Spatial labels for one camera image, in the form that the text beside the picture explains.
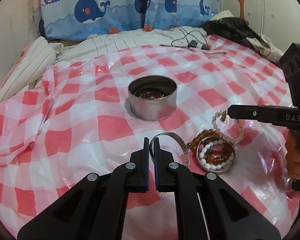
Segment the right hand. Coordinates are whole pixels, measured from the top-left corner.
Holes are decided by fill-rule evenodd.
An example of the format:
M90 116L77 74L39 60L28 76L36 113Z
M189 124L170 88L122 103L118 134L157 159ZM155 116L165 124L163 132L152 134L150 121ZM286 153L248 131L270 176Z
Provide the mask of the right hand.
M288 132L285 147L287 150L286 168L289 177L295 180L299 180L300 179L300 149L296 147L296 138L291 131Z

